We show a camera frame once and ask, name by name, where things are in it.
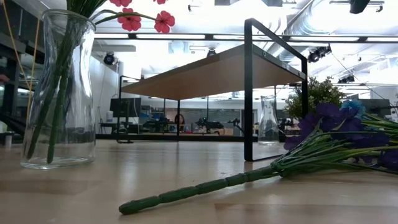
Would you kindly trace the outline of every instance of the flower bouquet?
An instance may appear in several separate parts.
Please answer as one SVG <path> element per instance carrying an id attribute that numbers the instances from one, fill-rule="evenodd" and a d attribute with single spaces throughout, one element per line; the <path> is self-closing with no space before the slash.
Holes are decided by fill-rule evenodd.
<path id="1" fill-rule="evenodd" d="M 269 166 L 213 180 L 193 187 L 166 192 L 119 207 L 124 214 L 169 203 L 225 187 L 281 176 L 288 177 L 320 170 L 376 170 L 398 174 L 398 124 L 365 114 L 358 101 L 346 101 L 342 108 L 320 103 L 316 114 L 300 121 L 301 136 L 288 138 L 289 150 Z"/>
<path id="2" fill-rule="evenodd" d="M 117 19 L 136 31 L 141 18 L 157 32 L 169 33 L 175 18 L 166 11 L 156 18 L 128 8 L 132 0 L 110 0 L 121 12 L 93 13 L 107 0 L 66 0 L 67 10 L 44 12 L 45 70 L 32 99 L 21 164 L 48 169 L 92 162 L 95 158 L 93 95 L 88 72 L 96 25 Z M 103 14 L 112 14 L 99 19 Z"/>

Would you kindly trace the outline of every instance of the black metal frame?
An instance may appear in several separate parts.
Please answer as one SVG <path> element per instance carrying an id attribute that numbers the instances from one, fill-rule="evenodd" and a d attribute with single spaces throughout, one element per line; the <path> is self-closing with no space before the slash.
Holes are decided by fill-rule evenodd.
<path id="1" fill-rule="evenodd" d="M 303 115 L 308 113 L 308 65 L 307 59 L 296 51 L 292 46 L 282 40 L 278 35 L 274 34 L 271 30 L 262 25 L 259 21 L 255 19 L 246 19 L 244 21 L 244 159 L 249 162 L 260 161 L 263 159 L 269 159 L 265 157 L 262 159 L 253 159 L 253 39 L 252 39 L 252 28 L 255 27 L 260 32 L 271 38 L 275 43 L 279 44 L 285 50 L 289 51 L 294 56 L 298 57 L 301 64 L 301 71 L 305 75 L 302 81 L 302 98 L 303 98 Z"/>

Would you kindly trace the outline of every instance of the wooden shelf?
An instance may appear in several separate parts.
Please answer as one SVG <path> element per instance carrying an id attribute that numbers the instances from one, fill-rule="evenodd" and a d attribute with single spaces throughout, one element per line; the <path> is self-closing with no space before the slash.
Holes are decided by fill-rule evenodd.
<path id="1" fill-rule="evenodd" d="M 305 74 L 253 45 L 253 88 L 301 82 Z M 122 92 L 186 100 L 244 90 L 244 45 L 122 88 Z"/>

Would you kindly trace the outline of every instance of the clear glass vase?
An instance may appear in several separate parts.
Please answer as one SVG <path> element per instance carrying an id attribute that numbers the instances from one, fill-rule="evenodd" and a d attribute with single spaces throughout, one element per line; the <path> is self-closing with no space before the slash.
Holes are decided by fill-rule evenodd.
<path id="1" fill-rule="evenodd" d="M 45 68 L 34 90 L 21 165 L 75 166 L 95 159 L 95 119 L 89 74 L 95 25 L 74 12 L 43 14 Z"/>
<path id="2" fill-rule="evenodd" d="M 259 126 L 259 144 L 274 145 L 279 142 L 279 128 L 276 118 L 276 97 L 261 97 L 261 122 Z"/>

